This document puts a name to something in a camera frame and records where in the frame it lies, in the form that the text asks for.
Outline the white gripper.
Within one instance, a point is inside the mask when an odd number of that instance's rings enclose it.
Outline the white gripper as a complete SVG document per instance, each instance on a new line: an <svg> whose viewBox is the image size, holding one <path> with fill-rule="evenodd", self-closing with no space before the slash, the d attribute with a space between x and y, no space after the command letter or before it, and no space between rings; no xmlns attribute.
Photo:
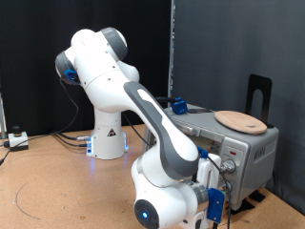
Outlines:
<svg viewBox="0 0 305 229"><path fill-rule="evenodd" d="M197 170L197 181L202 183L206 188L217 188L219 181L219 171L214 166L221 164L221 157L214 154L209 154L208 158L200 158ZM226 174L228 166L222 163L220 166L222 173Z"/></svg>

